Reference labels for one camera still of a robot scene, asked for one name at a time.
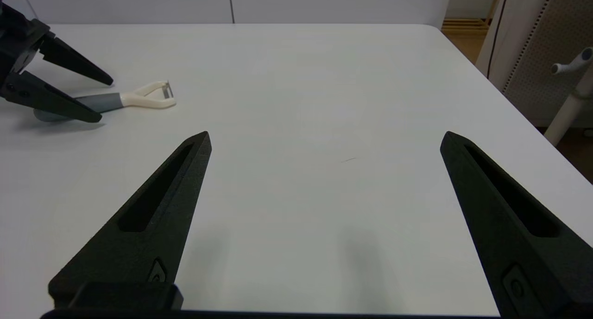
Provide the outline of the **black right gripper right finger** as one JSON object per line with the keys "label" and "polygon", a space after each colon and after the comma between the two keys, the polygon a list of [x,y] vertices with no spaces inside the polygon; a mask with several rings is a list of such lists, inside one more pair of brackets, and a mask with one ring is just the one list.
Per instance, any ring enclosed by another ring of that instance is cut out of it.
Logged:
{"label": "black right gripper right finger", "polygon": [[468,138],[440,153],[504,319],[590,319],[592,247]]}

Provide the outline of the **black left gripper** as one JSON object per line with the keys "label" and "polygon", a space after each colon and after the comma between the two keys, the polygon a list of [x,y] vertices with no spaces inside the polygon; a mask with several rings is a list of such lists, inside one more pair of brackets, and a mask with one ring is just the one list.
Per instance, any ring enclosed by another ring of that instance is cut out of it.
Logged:
{"label": "black left gripper", "polygon": [[0,27],[1,96],[6,101],[87,123],[102,119],[100,113],[28,71],[22,71],[40,53],[49,63],[107,86],[114,82],[110,74],[50,34],[46,24],[26,18],[5,3],[1,4]]}

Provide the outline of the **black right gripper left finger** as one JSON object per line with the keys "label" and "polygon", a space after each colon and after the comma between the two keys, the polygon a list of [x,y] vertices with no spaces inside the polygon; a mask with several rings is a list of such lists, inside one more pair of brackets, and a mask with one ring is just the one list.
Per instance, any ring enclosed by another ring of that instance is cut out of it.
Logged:
{"label": "black right gripper left finger", "polygon": [[54,306],[179,310],[175,278],[212,146],[186,139],[51,279]]}

